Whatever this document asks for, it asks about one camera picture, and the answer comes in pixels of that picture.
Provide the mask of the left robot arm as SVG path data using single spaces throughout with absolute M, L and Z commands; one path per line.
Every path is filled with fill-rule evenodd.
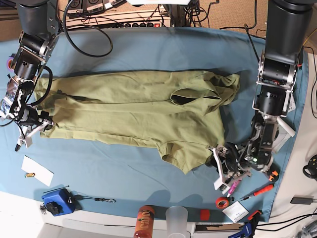
M 287 116 L 300 67 L 305 33 L 313 14 L 312 0 L 271 0 L 268 3 L 265 49 L 259 62 L 252 107 L 251 135 L 241 146 L 226 143 L 211 147 L 211 162 L 217 167 L 214 187 L 224 195 L 251 170 L 266 174 L 271 182 L 279 177 L 273 163 L 273 143 Z

